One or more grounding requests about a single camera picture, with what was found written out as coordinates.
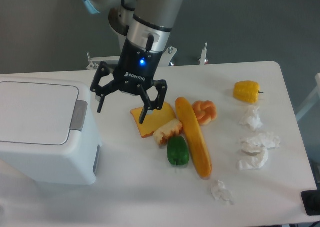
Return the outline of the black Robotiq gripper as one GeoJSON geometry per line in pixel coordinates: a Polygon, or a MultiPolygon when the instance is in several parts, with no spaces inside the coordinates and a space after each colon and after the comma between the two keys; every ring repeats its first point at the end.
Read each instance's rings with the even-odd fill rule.
{"type": "Polygon", "coordinates": [[[117,64],[107,64],[101,61],[93,77],[90,91],[95,93],[95,99],[99,102],[97,112],[103,108],[105,97],[117,90],[132,95],[140,95],[144,106],[139,117],[139,123],[143,124],[149,111],[161,110],[167,93],[167,82],[155,80],[154,75],[159,65],[162,53],[152,51],[155,44],[154,38],[148,38],[142,47],[135,46],[128,39],[125,41],[120,59],[117,64]],[[113,73],[114,80],[101,86],[100,81],[113,73]],[[155,100],[150,100],[147,90],[155,87],[158,94],[155,100]]]}

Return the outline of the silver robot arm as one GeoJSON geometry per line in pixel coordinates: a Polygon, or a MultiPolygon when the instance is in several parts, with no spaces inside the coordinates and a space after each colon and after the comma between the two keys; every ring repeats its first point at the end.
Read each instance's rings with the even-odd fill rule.
{"type": "Polygon", "coordinates": [[[100,113],[105,97],[116,91],[140,96],[144,106],[139,117],[161,110],[167,82],[154,76],[165,53],[183,0],[82,0],[91,14],[109,10],[111,28],[122,38],[117,64],[101,61],[90,90],[95,93],[100,113]]]}

